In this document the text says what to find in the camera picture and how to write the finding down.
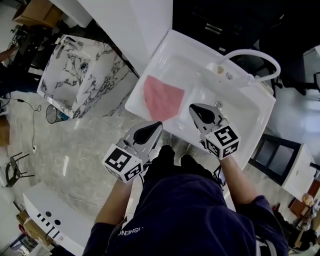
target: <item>shoe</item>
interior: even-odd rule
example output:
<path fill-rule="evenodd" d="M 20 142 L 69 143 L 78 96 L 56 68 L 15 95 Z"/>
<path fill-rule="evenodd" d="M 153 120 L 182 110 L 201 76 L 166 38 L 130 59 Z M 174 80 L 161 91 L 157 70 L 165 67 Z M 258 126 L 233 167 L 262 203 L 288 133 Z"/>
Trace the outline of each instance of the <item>shoe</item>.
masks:
<path fill-rule="evenodd" d="M 172 144 L 171 139 L 172 139 L 171 133 L 169 133 L 167 131 L 163 131 L 160 138 L 159 138 L 159 141 L 157 142 L 157 144 L 154 147 L 154 150 L 159 153 L 163 146 L 165 146 L 165 145 L 171 146 L 171 144 Z"/>
<path fill-rule="evenodd" d="M 189 144 L 185 150 L 185 152 L 182 154 L 182 156 L 179 158 L 178 162 L 179 162 L 179 165 L 181 166 L 181 158 L 184 156 L 184 155 L 189 155 L 191 156 L 193 159 L 197 156 L 197 151 L 196 151 L 196 147 L 192 144 Z"/>

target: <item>floor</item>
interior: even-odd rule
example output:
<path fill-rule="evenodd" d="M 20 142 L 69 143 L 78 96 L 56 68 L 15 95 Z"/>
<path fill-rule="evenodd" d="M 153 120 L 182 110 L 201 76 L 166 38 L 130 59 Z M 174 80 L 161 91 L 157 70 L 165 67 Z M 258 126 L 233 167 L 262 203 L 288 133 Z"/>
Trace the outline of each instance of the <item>floor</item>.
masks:
<path fill-rule="evenodd" d="M 104 116 L 102 99 L 80 120 L 49 124 L 46 120 L 46 109 L 49 103 L 41 96 L 14 92 L 11 97 L 23 99 L 31 103 L 34 108 L 39 104 L 42 106 L 41 112 L 36 112 L 34 115 L 34 144 L 37 150 L 33 153 L 31 146 L 33 111 L 25 103 L 16 100 L 11 100 L 9 103 L 8 155 L 12 156 L 19 152 L 30 154 L 21 160 L 19 167 L 22 171 L 35 174 L 35 177 L 20 179 L 14 185 L 16 201 L 23 204 L 23 192 L 43 181 L 69 206 L 93 220 L 116 181 L 115 177 L 106 172 L 101 160 L 111 144 L 116 144 L 130 127 L 143 120 L 124 108 L 119 109 L 118 114 L 114 116 Z M 156 150 L 159 150 L 161 143 L 160 141 Z M 172 138 L 176 164 L 187 146 L 185 141 Z M 202 153 L 201 150 L 196 151 L 194 158 L 212 171 L 219 164 L 214 157 Z M 293 218 L 286 210 L 292 198 L 290 194 L 249 164 L 244 172 L 256 184 L 258 191 L 267 197 L 271 205 L 282 202 L 281 207 L 286 212 L 285 217 L 288 220 Z M 141 191 L 141 180 L 136 178 L 127 208 L 127 213 L 131 216 L 138 204 Z"/>
<path fill-rule="evenodd" d="M 304 68 L 306 82 L 313 82 L 313 74 L 320 72 L 317 51 L 305 53 Z M 267 127 L 283 139 L 305 143 L 316 163 L 320 163 L 319 124 L 319 91 L 308 90 L 303 96 L 294 88 L 276 88 L 276 102 Z"/>

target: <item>fiducial marker cube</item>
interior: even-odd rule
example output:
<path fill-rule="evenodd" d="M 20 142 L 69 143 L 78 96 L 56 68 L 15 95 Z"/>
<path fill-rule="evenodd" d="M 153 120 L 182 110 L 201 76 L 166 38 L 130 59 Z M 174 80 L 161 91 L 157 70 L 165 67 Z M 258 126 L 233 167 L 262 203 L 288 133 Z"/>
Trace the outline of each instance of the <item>fiducial marker cube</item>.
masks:
<path fill-rule="evenodd" d="M 112 144 L 102 160 L 109 173 L 123 183 L 133 180 L 143 169 L 140 158 L 128 153 L 123 148 Z"/>
<path fill-rule="evenodd" d="M 205 148 L 211 155 L 222 160 L 234 154 L 240 147 L 240 136 L 232 123 L 203 136 Z"/>

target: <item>cardboard box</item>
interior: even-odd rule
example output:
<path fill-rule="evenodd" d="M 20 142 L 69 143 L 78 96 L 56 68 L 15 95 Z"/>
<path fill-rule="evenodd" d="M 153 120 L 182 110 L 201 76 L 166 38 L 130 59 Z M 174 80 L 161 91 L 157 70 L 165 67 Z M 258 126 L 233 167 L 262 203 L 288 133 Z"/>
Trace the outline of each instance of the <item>cardboard box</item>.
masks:
<path fill-rule="evenodd" d="M 29 215 L 25 210 L 16 215 L 16 219 L 20 222 L 21 225 L 24 225 L 28 218 Z"/>
<path fill-rule="evenodd" d="M 40 240 L 46 246 L 49 246 L 53 242 L 53 239 L 46 235 L 46 233 L 32 219 L 28 219 L 24 223 L 23 227 L 30 237 Z"/>
<path fill-rule="evenodd" d="M 49 0 L 31 0 L 28 5 L 21 5 L 12 21 L 26 26 L 46 26 L 54 28 L 63 12 Z"/>
<path fill-rule="evenodd" d="M 0 147 L 10 143 L 10 125 L 5 115 L 0 116 Z"/>

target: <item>black chair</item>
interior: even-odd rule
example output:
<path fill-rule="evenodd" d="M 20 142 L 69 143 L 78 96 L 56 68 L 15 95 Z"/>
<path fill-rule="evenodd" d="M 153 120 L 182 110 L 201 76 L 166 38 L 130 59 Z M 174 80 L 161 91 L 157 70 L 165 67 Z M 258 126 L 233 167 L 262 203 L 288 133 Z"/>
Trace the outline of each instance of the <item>black chair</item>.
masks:
<path fill-rule="evenodd" d="M 312 5 L 313 3 L 305 2 L 290 5 L 279 24 L 271 27 L 259 39 L 259 50 L 272 56 L 280 64 L 283 86 L 295 88 L 302 95 L 306 95 L 307 90 L 320 91 L 317 83 L 320 72 L 313 75 L 313 82 L 306 82 L 304 65 L 304 53 L 320 45 L 320 37 L 316 36 L 318 6 L 312 8 Z M 256 74 L 265 68 L 270 74 L 274 72 L 274 66 L 264 61 L 262 66 L 251 70 L 251 73 Z M 278 81 L 271 83 L 274 91 L 276 86 L 282 88 Z"/>
<path fill-rule="evenodd" d="M 20 158 L 18 158 L 17 160 L 14 159 L 14 157 L 21 155 L 21 153 L 16 154 L 14 156 L 10 157 L 10 162 L 7 164 L 7 166 L 5 167 L 5 179 L 7 182 L 7 187 L 13 187 L 13 185 L 20 179 L 20 178 L 28 178 L 28 177 L 34 177 L 35 175 L 23 175 L 26 174 L 27 172 L 20 172 L 19 170 L 19 166 L 17 165 L 18 161 L 22 158 L 25 158 L 27 156 L 29 156 L 29 154 L 26 154 Z M 10 177 L 10 167 L 12 167 L 13 169 L 13 175 L 12 177 Z"/>

